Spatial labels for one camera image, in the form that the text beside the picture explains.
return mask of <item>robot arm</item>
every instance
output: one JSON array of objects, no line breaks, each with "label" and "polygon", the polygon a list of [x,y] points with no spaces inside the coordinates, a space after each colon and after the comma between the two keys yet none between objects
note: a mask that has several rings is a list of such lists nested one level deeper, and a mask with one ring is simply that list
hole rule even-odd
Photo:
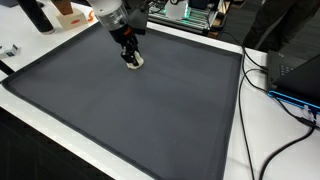
[{"label": "robot arm", "polygon": [[122,47],[121,57],[128,68],[137,69],[144,63],[140,57],[138,40],[128,25],[129,15],[122,0],[88,0],[100,23]]}]

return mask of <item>gray mat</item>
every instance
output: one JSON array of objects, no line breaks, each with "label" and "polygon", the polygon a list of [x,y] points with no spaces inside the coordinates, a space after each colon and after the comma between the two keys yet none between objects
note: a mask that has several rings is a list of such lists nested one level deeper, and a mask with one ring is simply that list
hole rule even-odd
[{"label": "gray mat", "polygon": [[139,70],[98,24],[3,85],[154,178],[222,179],[241,55],[153,30],[138,38]]}]

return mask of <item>white table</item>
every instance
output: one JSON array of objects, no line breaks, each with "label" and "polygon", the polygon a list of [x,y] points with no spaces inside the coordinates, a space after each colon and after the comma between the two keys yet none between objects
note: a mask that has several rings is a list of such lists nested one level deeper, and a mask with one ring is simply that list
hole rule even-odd
[{"label": "white table", "polygon": [[[1,19],[2,23],[7,24],[7,26],[0,26],[0,39],[5,43],[15,43],[21,48],[21,51],[16,57],[4,59],[4,62],[12,69],[18,70],[24,67],[88,27],[82,26],[71,31],[62,31],[62,29],[59,28],[60,25],[58,25],[58,22],[52,16],[56,10],[51,5],[47,3],[46,5],[44,11],[54,27],[57,28],[56,32],[49,36],[40,35],[19,7],[8,9],[0,6],[0,17],[7,17]],[[88,14],[91,10],[81,5],[73,4],[73,6],[79,8],[85,12],[85,14]],[[24,23],[24,25],[20,26],[12,22],[21,22]],[[179,37],[187,37],[190,40],[225,50],[241,53],[241,48],[236,45],[153,23],[148,23],[148,27]],[[256,62],[265,64],[266,54],[254,50],[248,50],[248,53]],[[253,68],[254,65],[246,61],[245,67],[249,69]],[[5,77],[6,75],[0,72],[0,80]],[[254,84],[264,86],[265,77],[263,75],[253,72],[249,77]],[[262,163],[271,152],[283,144],[304,135],[308,128],[296,122],[288,116],[274,100],[250,87],[248,83],[244,84],[241,97],[248,141],[255,175],[257,177],[260,173]],[[48,116],[18,97],[15,97],[2,86],[0,87],[0,106],[115,179],[151,179],[148,175],[63,125],[58,120]],[[296,115],[303,114],[299,108],[289,105],[288,108]],[[319,171],[318,164],[320,163],[320,156],[318,156],[318,151],[320,151],[319,136],[319,132],[316,131],[307,140],[294,145],[292,148],[278,155],[269,165],[264,179],[319,179],[317,177]],[[229,142],[224,179],[251,179],[247,159],[237,107]]]}]

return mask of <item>black bottle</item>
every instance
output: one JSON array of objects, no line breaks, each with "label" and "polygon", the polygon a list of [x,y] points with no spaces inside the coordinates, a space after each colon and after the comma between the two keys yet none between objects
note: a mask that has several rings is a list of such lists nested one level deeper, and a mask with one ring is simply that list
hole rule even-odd
[{"label": "black bottle", "polygon": [[17,0],[22,10],[44,35],[52,34],[54,28],[36,0]]}]

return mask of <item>black mat border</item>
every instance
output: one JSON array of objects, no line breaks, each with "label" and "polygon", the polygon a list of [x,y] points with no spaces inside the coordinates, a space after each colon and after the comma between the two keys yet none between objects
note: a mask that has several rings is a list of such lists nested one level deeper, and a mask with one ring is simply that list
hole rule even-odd
[{"label": "black mat border", "polygon": [[[101,26],[100,23],[96,23],[94,25],[92,25],[91,27],[87,28],[86,30],[82,31],[81,33],[79,33],[78,35],[70,38],[69,40],[67,40],[66,42],[64,42],[63,44],[57,46],[56,48],[54,48],[52,51],[44,54],[43,56],[41,56],[39,59],[33,61],[32,63],[28,64],[27,66],[19,69],[18,71],[16,71],[14,74],[10,75],[9,77],[7,77],[6,79],[4,79],[1,84],[2,86],[9,92],[11,92],[12,94],[14,94],[15,96],[19,97],[20,99],[26,101],[27,103],[31,104],[32,106],[38,108],[39,110],[41,110],[42,112],[48,114],[49,116],[59,120],[61,123],[67,125],[68,127],[70,127],[71,129],[77,131],[78,133],[82,134],[83,136],[87,137],[88,139],[94,141],[95,143],[97,143],[98,145],[102,146],[104,149],[106,149],[107,151],[111,152],[112,154],[116,155],[117,157],[119,157],[120,159],[128,162],[129,164],[131,164],[132,166],[134,166],[135,168],[139,169],[140,171],[142,171],[143,173],[146,173],[147,175],[149,175],[150,177],[154,178],[154,179],[164,179],[162,177],[160,177],[159,175],[157,175],[156,173],[152,172],[151,170],[147,169],[146,167],[142,166],[141,164],[137,163],[136,161],[132,160],[131,158],[129,158],[128,156],[118,152],[116,149],[114,149],[113,147],[109,146],[108,144],[105,144],[103,142],[101,142],[99,139],[91,136],[90,134],[82,131],[81,129],[77,128],[76,126],[72,125],[71,123],[69,123],[68,121],[64,120],[62,117],[56,115],[55,113],[41,107],[39,104],[31,101],[31,100],[28,100],[26,97],[24,97],[23,95],[19,94],[18,92],[15,91],[15,89],[11,88],[10,87],[10,81],[16,79],[16,78],[19,78],[23,73],[27,72],[28,70],[32,69],[33,67],[43,63],[46,61],[46,57],[47,56],[51,56],[51,55],[54,55],[56,53],[58,53],[60,51],[61,48],[67,48],[69,45],[73,44],[73,43],[76,43],[78,40],[81,39],[82,36],[86,36],[87,34],[90,34],[91,32],[95,31],[96,28],[101,28],[99,27]],[[157,31],[157,30],[153,30],[153,29],[148,29],[147,30],[147,35],[148,36],[148,31],[152,31],[153,33],[155,34],[159,34],[160,36],[166,36],[168,37],[168,39],[170,40],[175,40],[175,41],[180,41],[180,42],[183,42],[184,44],[188,44],[188,45],[191,45],[191,46],[196,46],[198,48],[204,48],[204,49],[210,49],[211,51],[215,50],[216,53],[219,53],[219,54],[223,54],[223,55],[226,55],[226,56],[239,56],[238,57],[238,60],[240,61],[240,66],[238,67],[238,69],[236,69],[237,71],[237,74],[239,74],[240,76],[240,67],[241,67],[241,57],[242,55],[241,54],[238,54],[238,53],[234,53],[234,52],[230,52],[230,51],[226,51],[226,50],[223,50],[223,49],[218,49],[216,47],[213,47],[213,46],[209,46],[207,44],[202,44],[200,42],[196,42],[196,41],[192,41],[192,40],[189,40],[189,39],[183,39],[181,37],[178,37],[178,36],[174,36],[174,35],[171,35],[171,34],[167,34],[165,32],[160,32],[160,31]],[[230,118],[233,118],[234,116],[234,113],[235,113],[235,106],[236,106],[236,97],[238,95],[238,91],[237,91],[237,88],[233,90],[234,92],[232,93],[233,97],[232,99],[234,99],[233,101],[233,110],[231,111],[232,113],[230,114]],[[226,165],[226,158],[227,158],[227,153],[228,153],[228,145],[229,145],[229,140],[230,140],[230,135],[231,135],[231,129],[232,129],[232,124],[229,126],[229,128],[227,129],[228,131],[228,137],[227,137],[227,141],[225,143],[225,149],[226,149],[226,152],[224,154],[224,164],[222,166],[220,166],[220,169],[221,172],[217,177],[218,179],[223,179],[223,176],[224,176],[224,170],[225,170],[225,165]]]}]

